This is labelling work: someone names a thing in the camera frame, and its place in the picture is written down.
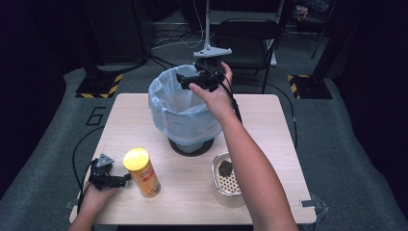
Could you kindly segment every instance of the light wood table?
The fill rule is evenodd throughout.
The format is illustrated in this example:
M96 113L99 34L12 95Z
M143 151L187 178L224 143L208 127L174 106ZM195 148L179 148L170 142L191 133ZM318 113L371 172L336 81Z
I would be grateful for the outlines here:
M303 208L299 200L311 197L300 168L279 99L271 94L236 94L242 122L249 134L268 155L285 189L296 223L313 223L313 208ZM220 133L211 149L201 156L185 157L170 147L166 135L154 125L146 93L117 96L106 127L94 153L115 159L111 174L128 173L123 157L133 147L150 153L162 190L153 198L141 195L134 181L109 200L96 219L99 224L251 224L246 206L220 205L212 192L214 157L227 151ZM73 209L70 220L76 217Z

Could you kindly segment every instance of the yellow lid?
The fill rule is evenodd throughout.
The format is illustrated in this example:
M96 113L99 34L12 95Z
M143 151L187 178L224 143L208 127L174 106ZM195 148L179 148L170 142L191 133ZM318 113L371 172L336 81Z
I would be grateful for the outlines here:
M149 153L141 147L136 147L128 151L123 158L123 164L128 170L140 170L149 162Z

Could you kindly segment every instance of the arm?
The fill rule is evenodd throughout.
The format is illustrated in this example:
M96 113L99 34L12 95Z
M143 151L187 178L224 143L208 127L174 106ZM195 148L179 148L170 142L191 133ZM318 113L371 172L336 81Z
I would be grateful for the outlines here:
M68 230L91 230L93 221L105 206L109 198L118 192L118 188L99 191L93 185L89 185L85 192L85 198L81 210L69 226Z
M226 77L232 72L222 63ZM297 230L288 199L267 156L237 119L224 89L208 92L191 84L219 121L243 199L251 215L254 230Z

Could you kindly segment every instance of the trash can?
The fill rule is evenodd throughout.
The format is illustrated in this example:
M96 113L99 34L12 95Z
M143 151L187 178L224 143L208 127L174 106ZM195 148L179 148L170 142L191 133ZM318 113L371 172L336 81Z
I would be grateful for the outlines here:
M221 126L205 102L191 90L182 90L176 73L197 76L193 65L180 65L162 72L149 87L149 108L155 126L177 153L198 156L208 151Z

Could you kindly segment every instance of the plastic bag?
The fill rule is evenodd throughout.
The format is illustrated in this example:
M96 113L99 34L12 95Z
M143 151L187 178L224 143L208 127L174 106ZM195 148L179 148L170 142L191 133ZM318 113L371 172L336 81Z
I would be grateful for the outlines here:
M182 90L176 73L197 75L193 65L180 65L153 80L148 98L154 124L177 144L194 145L213 139L221 126L201 98L191 90Z

